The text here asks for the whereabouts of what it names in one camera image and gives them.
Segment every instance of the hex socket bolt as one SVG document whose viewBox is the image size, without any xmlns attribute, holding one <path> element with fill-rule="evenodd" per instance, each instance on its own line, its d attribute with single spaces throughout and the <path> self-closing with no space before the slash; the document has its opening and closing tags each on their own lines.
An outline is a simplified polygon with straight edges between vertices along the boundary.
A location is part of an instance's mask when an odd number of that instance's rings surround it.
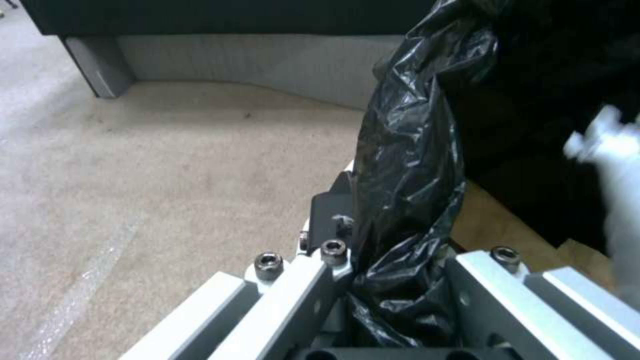
<svg viewBox="0 0 640 360">
<path fill-rule="evenodd" d="M 496 246 L 491 249 L 491 257 L 508 272 L 515 274 L 520 266 L 520 254 L 508 246 Z"/>
<path fill-rule="evenodd" d="M 274 281 L 284 270 L 282 256 L 272 251 L 263 252 L 256 256 L 253 267 L 255 275 L 262 281 Z"/>
<path fill-rule="evenodd" d="M 342 240 L 326 240 L 320 246 L 320 258 L 329 266 L 339 266 L 347 262 L 347 244 Z"/>
</svg>

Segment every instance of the beige carpet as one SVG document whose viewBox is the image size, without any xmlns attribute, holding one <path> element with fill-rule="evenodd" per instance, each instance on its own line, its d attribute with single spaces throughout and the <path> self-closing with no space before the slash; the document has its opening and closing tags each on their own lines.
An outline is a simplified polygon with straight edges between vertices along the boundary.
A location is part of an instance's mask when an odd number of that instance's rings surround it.
<svg viewBox="0 0 640 360">
<path fill-rule="evenodd" d="M 215 83 L 96 99 L 57 38 L 5 14 L 0 359 L 117 357 L 214 272 L 290 257 L 353 157 L 359 111 Z"/>
</svg>

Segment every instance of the plastic bag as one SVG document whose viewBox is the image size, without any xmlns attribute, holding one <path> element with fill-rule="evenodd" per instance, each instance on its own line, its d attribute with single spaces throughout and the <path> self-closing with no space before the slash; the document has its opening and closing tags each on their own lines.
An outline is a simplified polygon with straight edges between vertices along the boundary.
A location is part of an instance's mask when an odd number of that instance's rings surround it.
<svg viewBox="0 0 640 360">
<path fill-rule="evenodd" d="M 353 317 L 378 345 L 455 342 L 443 278 L 465 178 L 450 93 L 495 63 L 491 19 L 508 0 L 441 0 L 386 66 L 358 136 Z"/>
</svg>

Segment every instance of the wooden surface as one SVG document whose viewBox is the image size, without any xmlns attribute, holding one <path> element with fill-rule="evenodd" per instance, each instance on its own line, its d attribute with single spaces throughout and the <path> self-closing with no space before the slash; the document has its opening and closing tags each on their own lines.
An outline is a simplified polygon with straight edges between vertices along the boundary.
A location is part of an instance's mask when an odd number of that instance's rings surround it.
<svg viewBox="0 0 640 360">
<path fill-rule="evenodd" d="M 480 186 L 469 182 L 451 236 L 464 249 L 506 245 L 519 251 L 532 272 L 572 266 L 600 286 L 614 290 L 609 258 L 573 240 L 549 245 Z"/>
</svg>

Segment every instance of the screw hole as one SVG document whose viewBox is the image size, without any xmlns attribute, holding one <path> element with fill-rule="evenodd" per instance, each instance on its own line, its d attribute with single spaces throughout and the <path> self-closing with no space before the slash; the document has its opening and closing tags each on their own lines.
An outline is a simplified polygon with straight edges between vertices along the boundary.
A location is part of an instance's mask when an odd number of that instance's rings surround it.
<svg viewBox="0 0 640 360">
<path fill-rule="evenodd" d="M 260 258 L 260 263 L 263 265 L 272 265 L 276 263 L 277 258 L 273 255 L 264 255 Z"/>
<path fill-rule="evenodd" d="M 515 259 L 518 257 L 516 252 L 513 249 L 509 249 L 506 247 L 499 248 L 497 252 L 498 252 L 498 255 L 508 259 Z"/>
<path fill-rule="evenodd" d="M 326 244 L 326 248 L 329 249 L 329 250 L 338 250 L 341 247 L 342 247 L 342 245 L 340 243 L 335 242 L 335 241 L 331 241 L 331 242 Z"/>
</svg>

